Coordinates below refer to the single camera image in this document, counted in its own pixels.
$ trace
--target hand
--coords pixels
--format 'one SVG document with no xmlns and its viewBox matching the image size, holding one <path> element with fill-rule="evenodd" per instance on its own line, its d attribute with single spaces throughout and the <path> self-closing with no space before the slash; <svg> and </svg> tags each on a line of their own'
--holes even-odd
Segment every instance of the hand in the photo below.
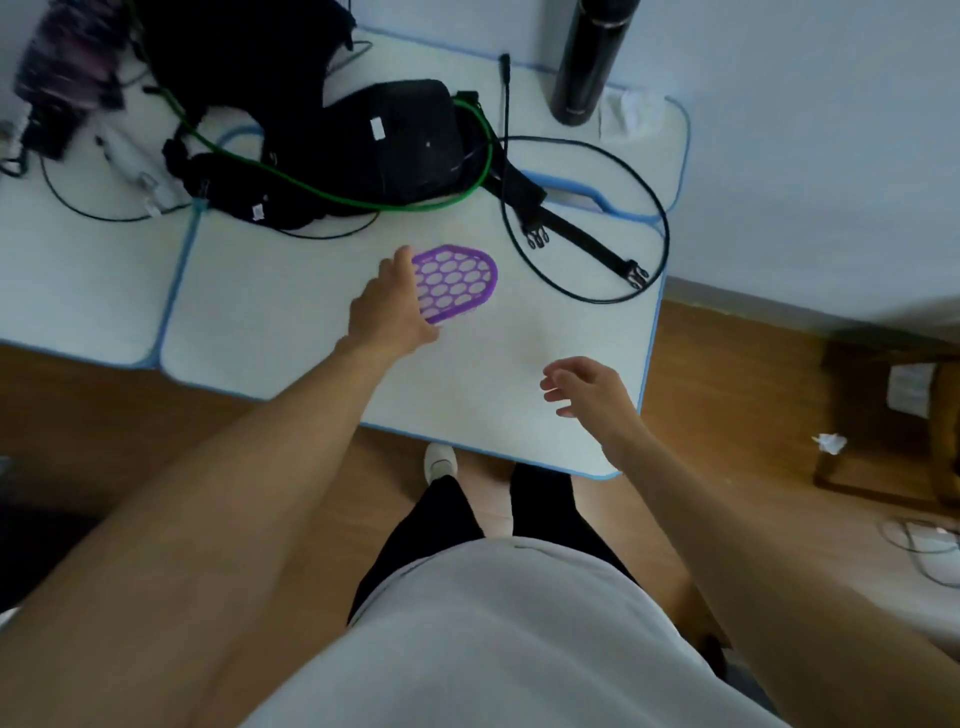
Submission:
<svg viewBox="0 0 960 728">
<path fill-rule="evenodd" d="M 574 356 L 548 364 L 543 376 L 543 398 L 570 400 L 557 414 L 577 418 L 603 446 L 611 462 L 622 444 L 647 434 L 620 375 L 610 367 L 585 356 Z"/>
<path fill-rule="evenodd" d="M 417 303 L 413 251 L 403 246 L 394 259 L 380 261 L 379 275 L 350 304 L 350 323 L 343 343 L 370 346 L 392 364 L 423 344 L 437 340 L 440 330 L 427 324 Z"/>
</svg>

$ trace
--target baseboard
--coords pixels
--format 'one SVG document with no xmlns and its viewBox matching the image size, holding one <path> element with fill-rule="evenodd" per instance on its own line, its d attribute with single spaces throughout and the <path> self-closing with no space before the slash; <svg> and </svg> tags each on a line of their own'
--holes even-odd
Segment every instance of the baseboard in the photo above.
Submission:
<svg viewBox="0 0 960 728">
<path fill-rule="evenodd" d="M 846 319 L 842 316 L 814 311 L 812 308 L 770 301 L 760 296 L 728 291 L 673 276 L 668 276 L 666 279 L 663 297 L 668 301 L 702 306 L 742 319 L 759 321 L 762 324 L 792 328 L 827 339 L 847 341 L 877 349 L 929 348 L 939 347 L 944 343 L 942 339 L 932 336 Z"/>
</svg>

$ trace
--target white shirt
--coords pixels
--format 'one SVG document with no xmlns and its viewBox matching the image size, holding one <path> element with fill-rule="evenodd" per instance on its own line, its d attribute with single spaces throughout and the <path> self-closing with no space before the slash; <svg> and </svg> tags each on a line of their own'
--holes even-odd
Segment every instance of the white shirt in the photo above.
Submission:
<svg viewBox="0 0 960 728">
<path fill-rule="evenodd" d="M 609 564 L 536 539 L 393 574 L 245 728 L 785 725 Z"/>
</svg>

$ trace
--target purple hexagonal mesh pad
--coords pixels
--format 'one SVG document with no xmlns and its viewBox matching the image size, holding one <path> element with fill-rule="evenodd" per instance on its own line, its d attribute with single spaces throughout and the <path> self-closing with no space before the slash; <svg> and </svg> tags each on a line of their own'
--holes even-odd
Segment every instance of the purple hexagonal mesh pad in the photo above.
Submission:
<svg viewBox="0 0 960 728">
<path fill-rule="evenodd" d="M 496 264 L 483 251 L 442 245 L 415 255 L 417 299 L 429 324 L 485 303 L 496 287 Z"/>
</svg>

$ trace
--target metal buckle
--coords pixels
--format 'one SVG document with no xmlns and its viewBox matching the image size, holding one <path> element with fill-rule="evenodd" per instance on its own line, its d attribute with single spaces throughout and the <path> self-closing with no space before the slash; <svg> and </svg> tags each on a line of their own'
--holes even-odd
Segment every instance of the metal buckle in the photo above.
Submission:
<svg viewBox="0 0 960 728">
<path fill-rule="evenodd" d="M 643 270 L 635 260 L 628 260 L 627 264 L 630 265 L 630 270 L 624 278 L 636 290 L 642 291 L 647 287 L 647 280 L 650 278 L 650 274 Z"/>
</svg>

